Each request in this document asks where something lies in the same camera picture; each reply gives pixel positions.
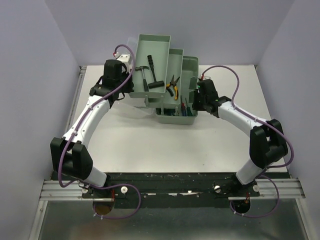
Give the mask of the green plastic tool box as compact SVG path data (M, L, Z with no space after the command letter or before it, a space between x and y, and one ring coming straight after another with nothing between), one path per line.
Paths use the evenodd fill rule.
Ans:
M164 86L144 91L142 73L135 71L132 77L134 88L129 94L129 104L144 114L154 112L159 123L192 125L198 115L197 111L192 109L192 103L193 91L199 76L199 59L196 56L185 55L181 48L172 48L169 35L140 34L135 54L136 66L149 67L148 55L152 55L156 80L164 81ZM144 73L147 84L153 83L151 70L145 69ZM180 77L177 83L178 100L174 100L166 91L166 84L171 81L173 75L175 78ZM185 105L187 99L193 116L182 115L181 96ZM169 110L175 112L175 107L178 107L179 116L166 115Z

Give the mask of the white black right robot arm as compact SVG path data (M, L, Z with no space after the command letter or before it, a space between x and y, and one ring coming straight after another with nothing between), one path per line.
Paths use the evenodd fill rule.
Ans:
M236 107L231 98L219 96L210 79L197 82L193 91L192 108L228 122L248 137L249 158L235 173L235 180L230 183L230 191L236 196L247 192L249 183L271 164L288 154L283 128L278 120L249 116L250 113Z

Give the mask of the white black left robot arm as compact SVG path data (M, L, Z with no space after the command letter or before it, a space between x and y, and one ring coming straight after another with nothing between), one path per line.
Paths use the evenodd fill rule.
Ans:
M93 191L101 198L110 194L107 174L94 167L88 146L103 116L116 101L121 100L120 95L133 91L134 68L135 61L129 54L108 59L103 75L90 89L87 103L78 119L63 137L52 139L52 165L59 181L66 175L94 186Z

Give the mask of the yellow handled pliers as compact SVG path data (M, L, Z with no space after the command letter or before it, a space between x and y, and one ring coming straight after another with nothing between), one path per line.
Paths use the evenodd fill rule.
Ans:
M180 77L175 78L173 75L171 81L166 84L166 91L169 92L171 97L174 97L174 100L177 101L179 97L179 90L177 87L177 83L180 80Z

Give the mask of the blue handled screwdriver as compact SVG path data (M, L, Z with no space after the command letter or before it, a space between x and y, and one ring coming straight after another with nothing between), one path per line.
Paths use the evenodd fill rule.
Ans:
M186 117L187 116L187 108L186 108L185 103L183 102L182 96L180 96L180 101L181 101L181 113L184 117Z

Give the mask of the black T-handle wrench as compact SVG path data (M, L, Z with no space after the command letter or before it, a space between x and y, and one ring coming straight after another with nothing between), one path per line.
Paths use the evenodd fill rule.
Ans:
M153 77L153 82L149 83L148 87L150 89L163 87L165 85L164 81L163 80L162 81L157 81L157 79L156 79L155 69L154 69L154 62L153 62L152 55L149 54L147 56L147 60L148 60L149 68L151 70L152 77Z

